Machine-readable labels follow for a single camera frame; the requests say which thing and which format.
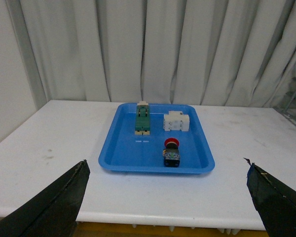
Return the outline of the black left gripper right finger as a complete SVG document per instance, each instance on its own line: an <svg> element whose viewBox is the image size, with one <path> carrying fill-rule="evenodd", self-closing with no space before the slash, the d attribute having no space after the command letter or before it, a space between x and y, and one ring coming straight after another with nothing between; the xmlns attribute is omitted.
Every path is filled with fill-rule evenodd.
<svg viewBox="0 0 296 237"><path fill-rule="evenodd" d="M270 237L296 237L296 191L246 159L247 187Z"/></svg>

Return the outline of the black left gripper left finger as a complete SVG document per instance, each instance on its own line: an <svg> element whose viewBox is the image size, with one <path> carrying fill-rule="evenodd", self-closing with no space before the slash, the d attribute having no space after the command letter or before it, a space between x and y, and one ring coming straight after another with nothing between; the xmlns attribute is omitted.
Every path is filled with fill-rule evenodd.
<svg viewBox="0 0 296 237"><path fill-rule="evenodd" d="M0 220L0 237L71 237L90 169L80 161L24 205Z"/></svg>

